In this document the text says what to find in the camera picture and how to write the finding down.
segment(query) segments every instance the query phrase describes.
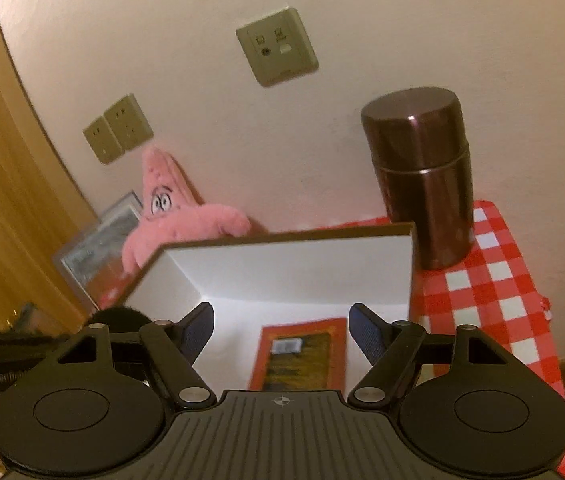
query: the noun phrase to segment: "brown thermos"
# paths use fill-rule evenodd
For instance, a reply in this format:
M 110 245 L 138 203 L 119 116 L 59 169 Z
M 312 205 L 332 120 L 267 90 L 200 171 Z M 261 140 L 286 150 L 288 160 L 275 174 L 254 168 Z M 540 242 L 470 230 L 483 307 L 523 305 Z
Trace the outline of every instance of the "brown thermos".
M 422 267 L 460 262 L 473 243 L 473 186 L 456 94 L 393 92 L 362 109 L 362 124 L 389 218 L 415 222 Z

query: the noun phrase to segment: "red and white checkered cloth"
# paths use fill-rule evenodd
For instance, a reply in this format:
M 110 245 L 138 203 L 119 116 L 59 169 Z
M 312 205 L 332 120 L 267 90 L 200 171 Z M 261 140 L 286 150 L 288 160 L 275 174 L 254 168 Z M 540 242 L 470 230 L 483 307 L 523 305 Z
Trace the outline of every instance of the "red and white checkered cloth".
M 549 329 L 549 301 L 536 290 L 507 224 L 492 202 L 473 204 L 475 245 L 454 267 L 424 273 L 421 324 L 434 333 L 454 334 L 473 324 L 565 396 L 559 361 Z M 377 218 L 348 225 L 379 225 Z M 438 376 L 449 369 L 436 365 Z M 558 471 L 565 476 L 565 458 Z

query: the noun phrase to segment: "metal screw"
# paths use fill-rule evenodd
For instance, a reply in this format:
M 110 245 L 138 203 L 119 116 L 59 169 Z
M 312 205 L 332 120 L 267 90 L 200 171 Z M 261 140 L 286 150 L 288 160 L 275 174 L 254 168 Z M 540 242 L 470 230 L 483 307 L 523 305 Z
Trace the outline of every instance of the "metal screw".
M 200 388 L 199 386 L 191 386 L 189 388 L 184 388 L 180 390 L 178 394 L 184 402 L 203 402 L 211 397 L 211 393 L 206 388 Z
M 353 396 L 360 400 L 360 402 L 380 402 L 385 398 L 385 393 L 380 388 L 375 388 L 374 386 L 365 386 L 364 388 L 358 388 Z

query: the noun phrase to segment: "framed picture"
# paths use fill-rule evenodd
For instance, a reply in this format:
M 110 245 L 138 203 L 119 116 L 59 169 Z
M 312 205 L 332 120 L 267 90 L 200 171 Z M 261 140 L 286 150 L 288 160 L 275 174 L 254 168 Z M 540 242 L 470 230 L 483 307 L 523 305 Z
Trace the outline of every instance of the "framed picture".
M 141 214 L 142 204 L 132 191 L 54 256 L 54 264 L 87 312 L 101 307 L 102 298 L 124 282 L 122 246 Z

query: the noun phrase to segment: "open box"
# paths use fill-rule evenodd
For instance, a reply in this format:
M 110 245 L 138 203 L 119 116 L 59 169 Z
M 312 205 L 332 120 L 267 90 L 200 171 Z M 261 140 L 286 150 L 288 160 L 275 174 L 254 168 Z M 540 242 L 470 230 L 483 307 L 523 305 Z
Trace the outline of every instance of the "open box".
M 347 317 L 364 303 L 387 322 L 417 320 L 421 297 L 410 223 L 223 238 L 165 246 L 120 303 L 177 321 L 213 305 L 213 336 L 194 368 L 220 395 L 246 389 L 263 326 Z M 347 336 L 346 391 L 370 364 Z

